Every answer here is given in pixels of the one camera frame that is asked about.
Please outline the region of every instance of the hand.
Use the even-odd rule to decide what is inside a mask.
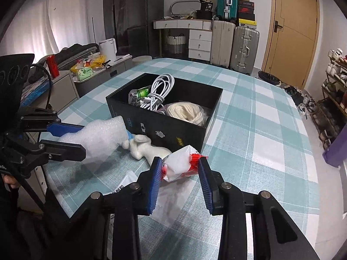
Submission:
[[[4,183],[10,185],[11,188],[13,188],[13,189],[18,189],[20,187],[20,184],[18,183],[18,181],[13,176],[4,175],[2,177],[2,179],[3,179]]]

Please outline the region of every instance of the door frame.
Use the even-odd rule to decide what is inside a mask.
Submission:
[[[276,0],[271,0],[271,18],[270,18],[270,26],[269,26],[269,29],[268,29],[268,41],[267,41],[267,44],[266,44],[266,50],[265,50],[264,59],[263,59],[263,65],[262,65],[262,70],[263,71],[265,71],[266,62],[268,60],[268,54],[270,52],[270,45],[271,45],[272,34],[273,34],[273,27],[275,25],[275,9],[276,9]],[[312,56],[311,56],[311,60],[310,60],[310,66],[308,67],[308,70],[307,70],[307,72],[305,74],[305,78],[304,78],[304,82],[303,82],[302,86],[299,87],[300,89],[303,89],[305,87],[305,85],[306,85],[306,82],[307,82],[307,79],[308,79],[308,75],[309,75],[309,73],[311,71],[313,60],[314,60],[314,57],[316,55],[318,35],[319,35],[319,27],[320,27],[319,0],[317,0],[317,21],[319,21],[319,22],[317,22],[316,37],[315,37],[313,52],[312,52]]]

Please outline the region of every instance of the wooden door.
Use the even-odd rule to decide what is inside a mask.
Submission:
[[[286,84],[303,88],[315,53],[317,0],[275,0],[272,28],[265,72]]]

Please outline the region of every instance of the curtain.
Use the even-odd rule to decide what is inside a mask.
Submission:
[[[0,55],[34,53],[34,62],[89,44],[86,0],[27,0],[0,43]]]

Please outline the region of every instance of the white kettle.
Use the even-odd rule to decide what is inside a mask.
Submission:
[[[114,38],[99,42],[100,55],[106,56],[106,61],[115,62],[117,60],[117,46]]]

